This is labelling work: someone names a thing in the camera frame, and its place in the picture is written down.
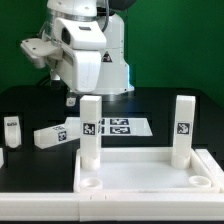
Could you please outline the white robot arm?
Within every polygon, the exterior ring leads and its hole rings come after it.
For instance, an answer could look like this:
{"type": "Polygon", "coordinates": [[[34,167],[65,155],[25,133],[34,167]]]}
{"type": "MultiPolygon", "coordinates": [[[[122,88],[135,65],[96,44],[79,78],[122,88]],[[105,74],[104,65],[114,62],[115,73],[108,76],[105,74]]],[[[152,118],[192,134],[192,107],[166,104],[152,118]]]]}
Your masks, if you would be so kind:
{"type": "Polygon", "coordinates": [[[48,0],[47,18],[36,38],[21,49],[50,79],[68,86],[66,104],[101,95],[112,101],[134,90],[124,59],[124,21],[117,15],[136,0],[48,0]]]}

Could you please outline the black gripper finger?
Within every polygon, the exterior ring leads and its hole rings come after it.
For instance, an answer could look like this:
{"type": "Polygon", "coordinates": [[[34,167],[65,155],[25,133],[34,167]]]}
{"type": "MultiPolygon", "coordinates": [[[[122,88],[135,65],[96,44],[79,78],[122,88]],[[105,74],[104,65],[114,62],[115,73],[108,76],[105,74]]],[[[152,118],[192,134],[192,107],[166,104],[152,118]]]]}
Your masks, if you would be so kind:
{"type": "Polygon", "coordinates": [[[66,106],[73,107],[76,104],[76,95],[73,92],[68,92],[66,95],[66,106]]]}

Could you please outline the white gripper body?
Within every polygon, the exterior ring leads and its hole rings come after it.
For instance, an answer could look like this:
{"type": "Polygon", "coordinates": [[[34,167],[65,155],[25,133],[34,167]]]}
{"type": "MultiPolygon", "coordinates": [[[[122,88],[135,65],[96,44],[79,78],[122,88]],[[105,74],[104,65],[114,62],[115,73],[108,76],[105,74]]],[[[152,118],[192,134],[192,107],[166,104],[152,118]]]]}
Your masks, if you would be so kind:
{"type": "Polygon", "coordinates": [[[98,23],[56,18],[53,34],[72,59],[69,87],[78,93],[93,92],[100,74],[100,51],[106,47],[106,37],[98,23]]]}

